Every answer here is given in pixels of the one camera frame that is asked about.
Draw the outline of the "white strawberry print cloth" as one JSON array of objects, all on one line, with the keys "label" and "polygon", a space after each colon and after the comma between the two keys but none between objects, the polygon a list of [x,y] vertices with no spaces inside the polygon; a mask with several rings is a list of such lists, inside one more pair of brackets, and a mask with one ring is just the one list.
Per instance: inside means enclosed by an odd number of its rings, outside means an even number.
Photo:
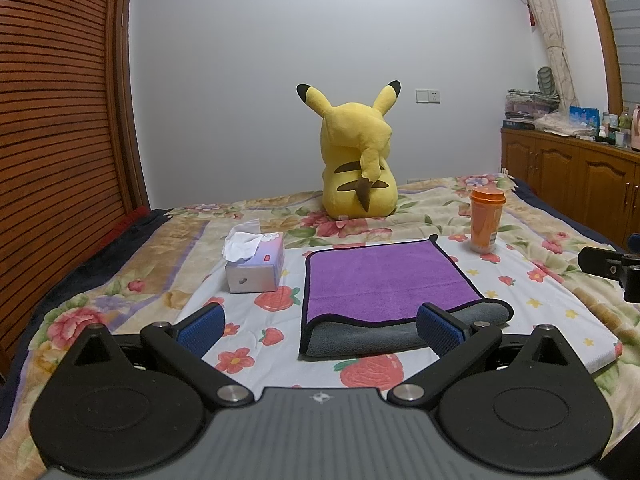
[{"label": "white strawberry print cloth", "polygon": [[[461,235],[439,237],[437,244],[483,296],[510,304],[513,318],[504,326],[506,333],[527,334],[539,324],[552,324],[590,372],[620,356],[618,338],[540,263],[527,260],[506,243],[498,243],[489,254],[473,252]],[[306,258],[322,250],[361,246],[372,245],[286,250],[279,287],[274,292],[232,294],[224,265],[214,266],[184,307],[185,314],[211,302],[224,308],[224,334],[207,351],[205,361],[254,393],[267,387],[385,391],[432,364],[435,353],[427,346],[330,360],[307,359],[299,354]]]}]

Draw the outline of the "yellow Pikachu plush toy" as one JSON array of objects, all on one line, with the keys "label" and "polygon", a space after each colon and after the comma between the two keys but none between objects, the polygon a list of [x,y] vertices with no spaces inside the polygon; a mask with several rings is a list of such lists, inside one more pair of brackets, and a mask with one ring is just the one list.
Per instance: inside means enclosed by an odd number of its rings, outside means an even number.
[{"label": "yellow Pikachu plush toy", "polygon": [[321,118],[322,206],[335,220],[387,217],[398,192],[388,166],[393,129],[385,114],[400,95],[397,80],[386,84],[371,105],[334,106],[318,89],[299,84],[300,99]]}]

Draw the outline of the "wooden cabinet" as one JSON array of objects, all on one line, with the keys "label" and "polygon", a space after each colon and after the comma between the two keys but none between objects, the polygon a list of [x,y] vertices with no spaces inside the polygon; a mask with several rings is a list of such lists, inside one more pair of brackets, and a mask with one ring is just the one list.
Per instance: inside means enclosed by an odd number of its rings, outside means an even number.
[{"label": "wooden cabinet", "polygon": [[596,141],[503,128],[501,163],[552,206],[620,247],[639,232],[639,154]]}]

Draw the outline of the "dark blue bed sheet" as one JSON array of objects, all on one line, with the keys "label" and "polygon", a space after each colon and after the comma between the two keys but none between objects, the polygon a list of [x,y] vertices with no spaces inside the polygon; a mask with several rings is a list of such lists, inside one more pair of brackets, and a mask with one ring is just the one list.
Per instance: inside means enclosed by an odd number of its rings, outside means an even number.
[{"label": "dark blue bed sheet", "polygon": [[584,224],[575,220],[571,214],[567,213],[567,209],[564,206],[555,207],[545,202],[523,179],[520,179],[518,177],[511,177],[511,180],[514,182],[514,194],[521,200],[524,200],[525,203],[528,203],[529,206],[545,211],[547,214],[550,214],[550,216],[554,217],[555,219],[561,220],[562,222],[570,226],[574,231],[577,231],[587,238],[590,238],[590,240],[593,240],[594,242],[611,246],[618,252],[621,252],[623,250],[623,248],[621,248],[619,244],[612,242],[612,240],[602,235],[598,231],[591,229],[589,226],[585,226]]}]

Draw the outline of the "purple and grey towel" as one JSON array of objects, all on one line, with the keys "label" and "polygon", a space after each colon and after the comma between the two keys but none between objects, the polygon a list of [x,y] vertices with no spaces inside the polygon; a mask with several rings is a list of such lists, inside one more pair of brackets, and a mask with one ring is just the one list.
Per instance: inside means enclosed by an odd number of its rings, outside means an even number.
[{"label": "purple and grey towel", "polygon": [[432,304],[466,324],[503,326],[513,308],[483,296],[437,244],[426,240],[347,247],[306,258],[299,354],[330,360],[436,346],[420,337]]}]

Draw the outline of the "beige patterned curtain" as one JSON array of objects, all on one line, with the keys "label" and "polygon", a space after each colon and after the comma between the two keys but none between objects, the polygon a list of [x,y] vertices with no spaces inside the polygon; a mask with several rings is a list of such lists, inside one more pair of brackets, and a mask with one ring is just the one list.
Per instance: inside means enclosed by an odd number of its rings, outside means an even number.
[{"label": "beige patterned curtain", "polygon": [[528,3],[544,40],[560,109],[568,112],[572,105],[578,106],[579,101],[570,72],[558,3],[556,0],[528,0]]}]

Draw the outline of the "white wall switch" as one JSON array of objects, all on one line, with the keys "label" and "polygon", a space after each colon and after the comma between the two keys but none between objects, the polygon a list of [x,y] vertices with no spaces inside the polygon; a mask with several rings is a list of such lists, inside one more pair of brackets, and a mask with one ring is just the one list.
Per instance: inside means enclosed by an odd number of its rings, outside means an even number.
[{"label": "white wall switch", "polygon": [[435,89],[416,89],[416,102],[418,104],[439,104],[440,92]]}]

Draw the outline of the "blue picture box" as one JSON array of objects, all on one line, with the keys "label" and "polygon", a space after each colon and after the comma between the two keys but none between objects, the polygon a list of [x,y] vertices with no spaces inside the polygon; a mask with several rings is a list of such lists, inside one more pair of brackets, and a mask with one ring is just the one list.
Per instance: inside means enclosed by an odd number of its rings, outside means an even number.
[{"label": "blue picture box", "polygon": [[596,108],[572,105],[568,116],[570,116],[570,121],[578,126],[594,131],[598,131],[600,128],[600,112]]}]

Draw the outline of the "wooden slatted wardrobe door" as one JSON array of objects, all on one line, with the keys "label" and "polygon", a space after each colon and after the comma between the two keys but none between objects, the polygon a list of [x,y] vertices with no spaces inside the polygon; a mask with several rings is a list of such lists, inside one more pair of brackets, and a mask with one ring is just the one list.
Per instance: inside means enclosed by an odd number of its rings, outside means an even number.
[{"label": "wooden slatted wardrobe door", "polygon": [[1,365],[32,312],[148,201],[129,0],[1,0]]}]

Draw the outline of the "floral blanket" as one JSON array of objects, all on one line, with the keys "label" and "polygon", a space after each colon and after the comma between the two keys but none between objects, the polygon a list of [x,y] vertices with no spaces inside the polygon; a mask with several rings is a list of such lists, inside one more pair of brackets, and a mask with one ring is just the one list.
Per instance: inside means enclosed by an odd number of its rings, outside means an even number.
[{"label": "floral blanket", "polygon": [[385,219],[333,221],[314,192],[150,214],[70,274],[37,308],[1,393],[2,477],[35,479],[43,473],[29,434],[29,414],[80,332],[102,323],[115,333],[134,334],[154,321],[185,318],[186,303],[213,267],[222,264],[222,241],[236,224],[258,219],[264,231],[283,234],[285,250],[431,235],[461,235],[472,249],[470,195],[486,185],[506,194],[494,248],[506,243],[557,275],[620,341],[620,356],[594,372],[614,416],[611,440],[620,442],[639,421],[638,306],[624,300],[615,282],[579,270],[578,252],[599,243],[518,198],[511,178],[481,174],[405,185],[397,211]]}]

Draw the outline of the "stack of folded fabrics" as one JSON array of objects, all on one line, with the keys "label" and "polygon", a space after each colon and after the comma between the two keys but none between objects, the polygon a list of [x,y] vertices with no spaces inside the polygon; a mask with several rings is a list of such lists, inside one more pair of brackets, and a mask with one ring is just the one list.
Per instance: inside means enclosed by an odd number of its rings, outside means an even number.
[{"label": "stack of folded fabrics", "polygon": [[503,127],[533,130],[536,119],[556,112],[559,107],[560,98],[556,94],[509,89],[504,100]]}]

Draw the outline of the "green fan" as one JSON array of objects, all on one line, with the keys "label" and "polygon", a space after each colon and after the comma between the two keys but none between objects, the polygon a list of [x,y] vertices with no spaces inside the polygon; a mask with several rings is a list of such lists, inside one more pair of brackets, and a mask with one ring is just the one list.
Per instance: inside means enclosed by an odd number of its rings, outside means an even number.
[{"label": "green fan", "polygon": [[558,92],[555,89],[555,82],[550,66],[541,66],[537,70],[538,90],[545,96],[556,96]]}]

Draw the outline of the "orange lidded cup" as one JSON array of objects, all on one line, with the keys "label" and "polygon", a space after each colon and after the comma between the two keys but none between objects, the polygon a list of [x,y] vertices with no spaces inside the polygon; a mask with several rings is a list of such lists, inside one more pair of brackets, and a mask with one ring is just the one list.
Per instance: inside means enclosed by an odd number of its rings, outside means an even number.
[{"label": "orange lidded cup", "polygon": [[474,188],[471,201],[471,239],[473,250],[486,254],[494,249],[506,194],[495,185]]}]

